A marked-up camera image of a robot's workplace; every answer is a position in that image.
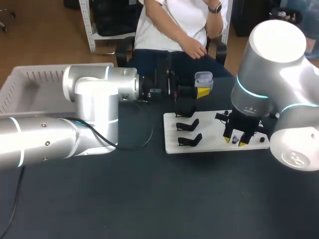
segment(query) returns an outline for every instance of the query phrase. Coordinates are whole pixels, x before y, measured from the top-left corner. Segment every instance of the yellow object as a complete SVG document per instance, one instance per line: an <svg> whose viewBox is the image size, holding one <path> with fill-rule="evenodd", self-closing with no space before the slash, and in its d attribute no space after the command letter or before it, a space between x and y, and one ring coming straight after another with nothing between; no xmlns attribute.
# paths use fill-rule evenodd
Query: yellow object
<svg viewBox="0 0 319 239"><path fill-rule="evenodd" d="M240 142L239 143L239 147L242 147L242 146L245 146L245 145L247 145L246 143L243 143L243 142Z"/></svg>
<svg viewBox="0 0 319 239"><path fill-rule="evenodd" d="M197 98L208 96L209 92L210 92L210 88L197 88Z"/></svg>
<svg viewBox="0 0 319 239"><path fill-rule="evenodd" d="M226 142L229 143L230 138L228 138L228 137L224 137L224 138L225 138Z"/></svg>

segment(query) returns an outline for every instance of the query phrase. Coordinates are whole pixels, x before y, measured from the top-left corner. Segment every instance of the wristwatch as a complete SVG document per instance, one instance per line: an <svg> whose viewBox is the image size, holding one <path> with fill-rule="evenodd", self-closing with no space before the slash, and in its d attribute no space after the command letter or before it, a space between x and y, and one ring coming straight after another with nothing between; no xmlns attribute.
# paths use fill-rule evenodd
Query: wristwatch
<svg viewBox="0 0 319 239"><path fill-rule="evenodd" d="M221 11L221 2L219 2L219 5L217 6L217 8L211 9L210 7L208 7L208 10L209 10L211 13L219 13L219 12Z"/></svg>

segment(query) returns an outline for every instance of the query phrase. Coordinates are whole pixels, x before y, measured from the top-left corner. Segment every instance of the white board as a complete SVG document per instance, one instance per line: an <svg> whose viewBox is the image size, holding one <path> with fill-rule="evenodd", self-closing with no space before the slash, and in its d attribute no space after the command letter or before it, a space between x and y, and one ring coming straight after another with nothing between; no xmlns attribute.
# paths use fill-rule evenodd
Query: white board
<svg viewBox="0 0 319 239"><path fill-rule="evenodd" d="M238 147L238 143L232 144L233 136L239 139L243 132L234 130L229 143L223 137L225 125L215 119L216 113L223 114L225 111L208 111L195 112L192 118L176 117L175 113L164 114L164 133L165 133L165 148L166 152L171 153L199 153L199 152L213 152L213 151L234 151L234 150L253 150L253 149L267 149L269 148L269 140L265 134L257 132L251 138L248 145ZM199 125L194 132L177 131L176 123L192 124L195 119L199 119ZM195 139L201 133L203 139L196 147L179 146L177 139L185 137ZM260 138L264 137L265 142L261 143Z"/></svg>

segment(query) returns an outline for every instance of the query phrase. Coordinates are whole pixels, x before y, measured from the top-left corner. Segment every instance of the white t-shirt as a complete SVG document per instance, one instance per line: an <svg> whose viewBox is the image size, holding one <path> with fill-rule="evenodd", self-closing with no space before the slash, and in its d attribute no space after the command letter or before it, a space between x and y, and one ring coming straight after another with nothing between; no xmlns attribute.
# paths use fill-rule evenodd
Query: white t-shirt
<svg viewBox="0 0 319 239"><path fill-rule="evenodd" d="M206 20L208 17L208 6L203 0L156 0L170 15L173 21L188 36L198 40L206 46ZM220 0L222 3L221 15L224 22L223 29L227 27L228 0ZM166 51L182 51L180 45L161 33L146 16L143 7L138 28L135 36L135 49L152 49Z"/></svg>

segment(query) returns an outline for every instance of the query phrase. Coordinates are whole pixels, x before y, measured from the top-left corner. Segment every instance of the chair armrest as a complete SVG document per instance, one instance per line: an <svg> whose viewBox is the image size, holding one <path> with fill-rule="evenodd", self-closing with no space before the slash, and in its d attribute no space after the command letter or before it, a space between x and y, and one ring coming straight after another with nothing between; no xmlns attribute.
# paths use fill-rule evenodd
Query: chair armrest
<svg viewBox="0 0 319 239"><path fill-rule="evenodd" d="M221 36L212 39L211 42L213 42L214 45L216 45L216 61L224 66L227 57L227 45L224 42L222 42Z"/></svg>
<svg viewBox="0 0 319 239"><path fill-rule="evenodd" d="M132 51L134 48L135 37L129 36L118 41L117 47L115 49L116 61L118 67L126 67L128 48L132 46Z"/></svg>

